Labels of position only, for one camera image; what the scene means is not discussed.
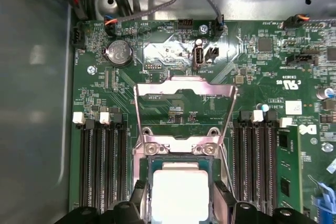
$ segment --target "green circuit board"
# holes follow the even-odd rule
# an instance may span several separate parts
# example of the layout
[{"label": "green circuit board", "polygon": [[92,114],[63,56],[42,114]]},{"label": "green circuit board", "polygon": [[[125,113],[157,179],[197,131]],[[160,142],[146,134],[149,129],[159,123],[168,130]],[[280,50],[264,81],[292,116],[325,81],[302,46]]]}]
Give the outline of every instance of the green circuit board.
[{"label": "green circuit board", "polygon": [[[205,34],[200,32],[201,25],[208,28]],[[276,162],[279,165],[289,158],[290,162],[284,161],[286,169],[297,173],[282,171],[287,174],[284,175],[286,178],[283,177],[282,181],[277,178],[278,206],[301,211],[305,207],[310,209],[311,218],[317,219],[317,209],[312,204],[312,198],[320,193],[316,181],[332,188],[336,186],[336,177],[326,170],[336,156],[321,149],[323,142],[333,144],[336,141],[334,107],[324,110],[325,101],[317,97],[319,89],[336,86],[336,27],[318,22],[284,30],[281,25],[281,21],[226,21],[219,35],[211,20],[189,20],[183,25],[178,20],[143,20],[117,23],[116,37],[112,39],[107,36],[103,22],[81,23],[85,49],[76,49],[75,52],[72,110],[83,112],[86,119],[95,121],[99,121],[102,111],[110,112],[112,120],[122,114],[127,164],[123,174],[125,199],[132,193],[131,150],[139,135],[134,85],[160,83],[175,75],[201,76],[211,84],[238,86],[237,101],[225,137],[233,178],[232,120],[239,118],[240,111],[252,112],[258,104],[267,104],[270,111],[277,112],[278,119],[292,118],[292,123],[297,125],[290,129],[294,149],[288,155],[277,150]],[[193,66],[192,56],[197,39],[203,41],[205,54],[213,48],[218,50],[216,56],[199,68]],[[113,66],[102,55],[104,48],[116,40],[124,40],[132,48],[134,60],[125,67]],[[304,58],[304,63],[286,60],[302,54],[309,55],[310,59]],[[93,74],[88,73],[89,67],[95,69]],[[219,97],[198,97],[191,90],[178,91],[174,95],[147,95],[139,101],[142,126],[150,127],[156,135],[173,135],[176,138],[206,135],[210,128],[222,127],[228,102]],[[74,125],[70,209],[81,205],[81,134]],[[112,159],[118,160],[118,147],[114,147]],[[105,147],[101,150],[102,153],[107,151]],[[104,158],[100,167],[106,169]],[[112,165],[110,169],[116,174],[112,175],[115,179],[118,166]],[[99,175],[96,177],[93,180],[102,186],[103,183],[99,183],[102,179]],[[115,186],[111,189],[112,198],[115,198]],[[285,194],[295,194],[295,188],[301,190],[301,195],[283,196],[283,190]]]}]

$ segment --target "orange wire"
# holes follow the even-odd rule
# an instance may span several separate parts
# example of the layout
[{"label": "orange wire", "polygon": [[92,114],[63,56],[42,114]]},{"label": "orange wire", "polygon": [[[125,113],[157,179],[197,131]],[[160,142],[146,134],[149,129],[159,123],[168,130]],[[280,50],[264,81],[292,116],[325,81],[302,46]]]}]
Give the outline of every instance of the orange wire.
[{"label": "orange wire", "polygon": [[305,21],[310,20],[310,17],[305,17],[305,16],[302,16],[302,15],[298,15],[298,18],[302,19],[302,20],[305,20]]},{"label": "orange wire", "polygon": [[111,19],[111,20],[109,20],[109,21],[107,21],[106,23],[105,23],[105,25],[108,25],[108,24],[110,24],[110,23],[116,23],[116,22],[118,22],[118,20],[115,18],[115,19]]}]

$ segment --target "motherboard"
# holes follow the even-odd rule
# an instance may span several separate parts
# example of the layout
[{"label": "motherboard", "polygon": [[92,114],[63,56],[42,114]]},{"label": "motherboard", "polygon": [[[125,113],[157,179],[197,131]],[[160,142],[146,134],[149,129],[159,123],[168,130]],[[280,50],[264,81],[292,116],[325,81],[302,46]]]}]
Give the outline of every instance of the motherboard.
[{"label": "motherboard", "polygon": [[[134,86],[190,76],[237,87],[224,138],[236,199],[319,220],[323,195],[336,186],[336,24],[225,21],[218,32],[214,20],[139,20],[113,29],[111,36],[90,21],[74,31],[70,209],[104,212],[129,199],[139,137]],[[229,103],[190,87],[143,96],[139,117],[147,133],[185,139],[216,134]],[[212,161],[214,180],[222,165]]]}]

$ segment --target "white slot latch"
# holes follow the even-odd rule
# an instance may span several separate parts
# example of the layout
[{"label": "white slot latch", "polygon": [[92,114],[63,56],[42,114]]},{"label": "white slot latch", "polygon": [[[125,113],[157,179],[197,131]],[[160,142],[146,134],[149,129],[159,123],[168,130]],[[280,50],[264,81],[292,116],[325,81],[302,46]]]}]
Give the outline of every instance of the white slot latch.
[{"label": "white slot latch", "polygon": [[85,124],[85,117],[83,112],[74,112],[72,122],[76,124]]},{"label": "white slot latch", "polygon": [[292,125],[293,118],[280,118],[279,125],[280,128],[286,128],[288,125]]},{"label": "white slot latch", "polygon": [[264,113],[262,110],[253,110],[251,121],[256,122],[262,122],[264,120]]},{"label": "white slot latch", "polygon": [[109,112],[100,112],[99,122],[101,124],[110,124],[110,113]]}]

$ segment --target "internal usb port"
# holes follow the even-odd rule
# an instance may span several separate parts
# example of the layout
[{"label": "internal usb port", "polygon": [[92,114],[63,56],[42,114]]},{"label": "internal usb port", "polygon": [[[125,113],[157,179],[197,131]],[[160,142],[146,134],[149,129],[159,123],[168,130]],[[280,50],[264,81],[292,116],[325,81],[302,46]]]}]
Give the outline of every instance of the internal usb port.
[{"label": "internal usb port", "polygon": [[194,48],[194,62],[196,65],[201,65],[204,63],[204,51],[202,47]]}]

